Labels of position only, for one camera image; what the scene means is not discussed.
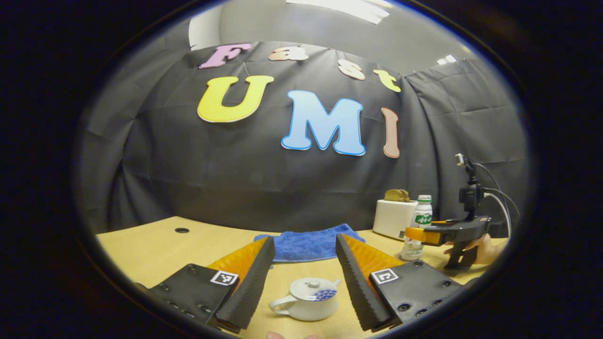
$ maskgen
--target screw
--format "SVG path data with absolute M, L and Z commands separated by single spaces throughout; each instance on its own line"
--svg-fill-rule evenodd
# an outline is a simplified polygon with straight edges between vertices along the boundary
M 407 303 L 403 303 L 400 306 L 398 306 L 398 311 L 400 312 L 404 312 L 407 309 L 409 309 L 411 307 L 411 305 L 407 304 Z

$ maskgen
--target orange gripper pad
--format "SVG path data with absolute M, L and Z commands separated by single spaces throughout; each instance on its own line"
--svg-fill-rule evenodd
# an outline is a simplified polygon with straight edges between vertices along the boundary
M 362 276 L 364 279 L 366 279 L 368 286 L 370 286 L 375 293 L 377 293 L 377 291 L 374 289 L 370 280 L 368 280 L 371 272 L 381 271 L 386 268 L 392 268 L 404 264 L 391 255 L 381 252 L 372 246 L 366 245 L 360 240 L 354 239 L 345 234 L 342 235 L 346 240 L 347 245 L 350 247 L 350 250 L 354 254 L 356 265 L 358 265 L 358 268 L 360 268 Z
M 241 285 L 243 279 L 245 279 L 245 276 L 249 272 L 249 268 L 253 264 L 253 261 L 256 259 L 256 256 L 262 248 L 263 244 L 266 242 L 266 239 L 268 239 L 268 237 L 259 239 L 249 245 L 241 247 L 240 249 L 232 252 L 231 254 L 220 258 L 219 260 L 216 260 L 207 267 L 213 270 L 220 270 L 238 274 L 240 282 L 235 288 L 236 291 L 238 286 Z

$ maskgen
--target bottle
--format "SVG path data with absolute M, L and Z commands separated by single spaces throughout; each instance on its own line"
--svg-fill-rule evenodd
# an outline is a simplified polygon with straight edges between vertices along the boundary
M 418 204 L 415 207 L 409 227 L 431 227 L 431 220 L 434 215 L 431 207 L 431 195 L 419 195 L 417 201 Z M 402 247 L 402 251 L 400 252 L 400 259 L 413 261 L 421 258 L 422 254 L 423 244 L 421 244 L 421 241 L 404 236 L 404 247 Z

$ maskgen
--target blue letter m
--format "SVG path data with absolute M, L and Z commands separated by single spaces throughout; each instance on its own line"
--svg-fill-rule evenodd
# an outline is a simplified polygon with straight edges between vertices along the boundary
M 339 139 L 333 144 L 337 153 L 361 156 L 364 146 L 360 141 L 359 116 L 362 105 L 351 99 L 340 99 L 328 114 L 316 94 L 305 90 L 291 90 L 287 96 L 293 99 L 291 129 L 281 140 L 281 145 L 292 150 L 307 150 L 312 141 L 306 137 L 306 127 L 310 126 L 314 139 L 321 150 L 329 146 L 335 131 L 339 129 Z

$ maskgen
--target hand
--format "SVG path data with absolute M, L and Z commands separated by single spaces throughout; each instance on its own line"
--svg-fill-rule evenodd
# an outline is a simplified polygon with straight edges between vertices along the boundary
M 454 242 L 449 241 L 447 243 L 445 243 L 444 245 L 453 245 Z M 481 238 L 478 239 L 474 239 L 472 240 L 469 245 L 467 245 L 464 249 L 464 251 L 466 250 L 470 250 L 476 246 L 478 246 L 478 253 L 477 253 L 477 257 L 475 258 L 475 262 L 474 264 L 492 264 L 494 262 L 494 260 L 496 260 L 496 258 L 498 258 L 498 255 L 500 254 L 500 252 L 503 249 L 503 246 L 498 245 L 498 246 L 493 246 L 492 242 L 490 241 L 490 235 L 488 233 L 484 234 L 481 236 Z M 452 249 L 447 249 L 444 251 L 444 254 L 450 254 L 452 252 Z
M 285 337 L 276 332 L 267 332 L 266 339 L 285 339 Z M 304 339 L 320 339 L 320 337 L 317 335 L 308 335 Z

